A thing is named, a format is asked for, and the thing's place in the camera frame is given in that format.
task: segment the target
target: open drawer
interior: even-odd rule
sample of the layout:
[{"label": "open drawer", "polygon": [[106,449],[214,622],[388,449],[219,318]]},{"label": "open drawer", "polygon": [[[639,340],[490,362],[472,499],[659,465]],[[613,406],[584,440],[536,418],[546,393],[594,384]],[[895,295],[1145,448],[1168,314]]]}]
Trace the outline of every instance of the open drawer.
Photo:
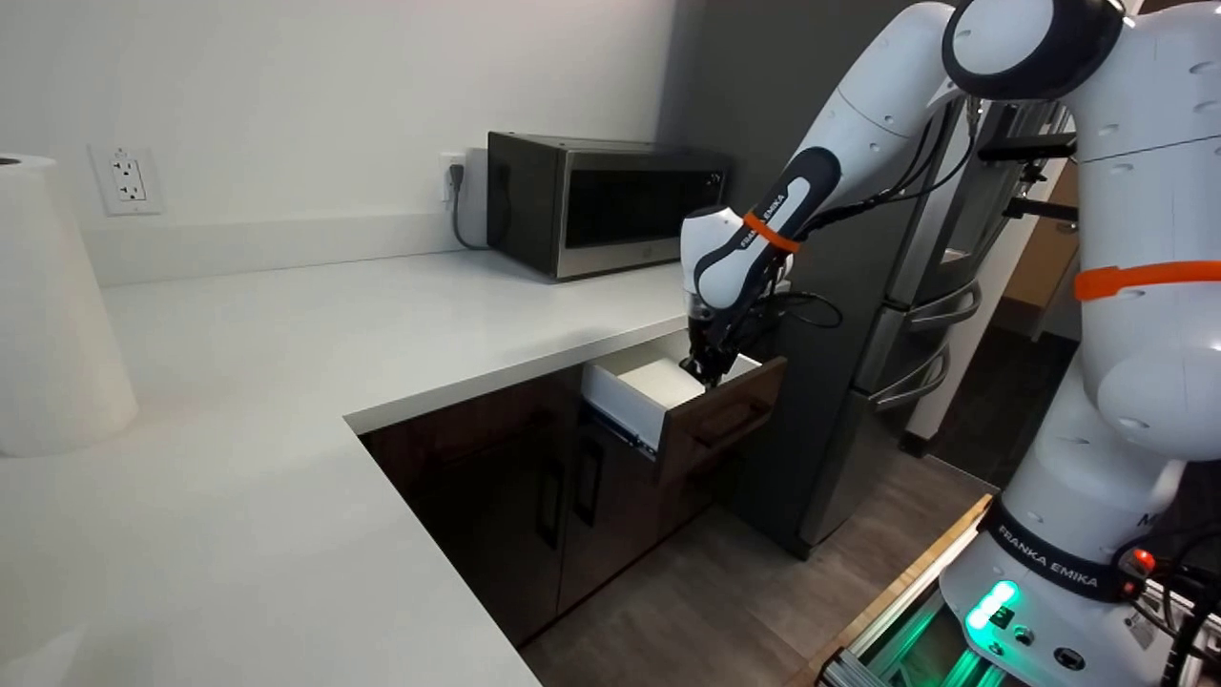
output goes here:
[{"label": "open drawer", "polygon": [[584,367],[584,402],[679,481],[770,421],[787,358],[738,355],[717,390],[679,367],[679,348],[649,342]]}]

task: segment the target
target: black refrigerator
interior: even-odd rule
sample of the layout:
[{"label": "black refrigerator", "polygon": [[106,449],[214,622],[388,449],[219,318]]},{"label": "black refrigerator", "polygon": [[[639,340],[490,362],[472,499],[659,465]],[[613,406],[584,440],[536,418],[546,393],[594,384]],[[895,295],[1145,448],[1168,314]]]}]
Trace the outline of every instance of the black refrigerator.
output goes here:
[{"label": "black refrigerator", "polygon": [[[747,209],[782,172],[848,64],[903,0],[687,0],[679,4],[659,139],[730,153],[733,204]],[[990,108],[976,139],[955,127],[937,167],[964,150],[1039,135],[1054,108]],[[1018,191],[1024,166],[972,153],[955,182],[921,204],[879,205],[808,236],[792,288],[803,306],[761,355],[787,355],[773,421],[739,449],[730,509],[804,557],[879,484],[917,402],[937,390],[946,332],[972,318],[976,266]]]}]

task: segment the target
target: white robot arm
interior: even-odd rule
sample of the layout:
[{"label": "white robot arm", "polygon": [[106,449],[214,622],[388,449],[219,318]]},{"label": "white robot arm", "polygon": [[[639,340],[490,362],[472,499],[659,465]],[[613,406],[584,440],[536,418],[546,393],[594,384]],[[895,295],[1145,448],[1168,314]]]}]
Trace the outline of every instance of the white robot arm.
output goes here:
[{"label": "white robot arm", "polygon": [[687,218],[687,370],[721,378],[738,314],[959,91],[1075,115],[1084,348],[941,599],[964,645],[1024,683],[1174,683],[1182,643],[1132,612],[1119,557],[1170,505],[1182,461],[1221,460],[1221,4],[1142,21],[1119,0],[903,8],[757,214]]}]

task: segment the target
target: wooden floor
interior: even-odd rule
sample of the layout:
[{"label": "wooden floor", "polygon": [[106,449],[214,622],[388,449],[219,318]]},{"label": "wooden floor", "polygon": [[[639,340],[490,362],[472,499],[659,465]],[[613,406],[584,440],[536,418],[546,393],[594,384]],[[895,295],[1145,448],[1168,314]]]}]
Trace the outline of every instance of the wooden floor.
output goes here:
[{"label": "wooden floor", "polygon": [[787,683],[979,493],[937,460],[902,460],[808,563],[711,513],[532,643],[525,662],[550,687]]},{"label": "wooden floor", "polygon": [[1005,489],[1075,355],[1072,340],[990,328],[931,454]]}]

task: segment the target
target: cabinet handle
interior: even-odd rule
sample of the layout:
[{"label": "cabinet handle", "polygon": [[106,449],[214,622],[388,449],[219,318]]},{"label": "cabinet handle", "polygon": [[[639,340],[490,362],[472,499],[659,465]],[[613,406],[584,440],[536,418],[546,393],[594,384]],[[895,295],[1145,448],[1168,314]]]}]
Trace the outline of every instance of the cabinet handle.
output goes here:
[{"label": "cabinet handle", "polygon": [[607,471],[607,448],[584,435],[579,440],[579,471],[575,471],[575,515],[588,526],[594,526],[594,521],[599,521],[603,471]]},{"label": "cabinet handle", "polygon": [[561,550],[561,515],[563,515],[563,471],[557,461],[546,461],[539,474],[539,538],[550,550]]}]

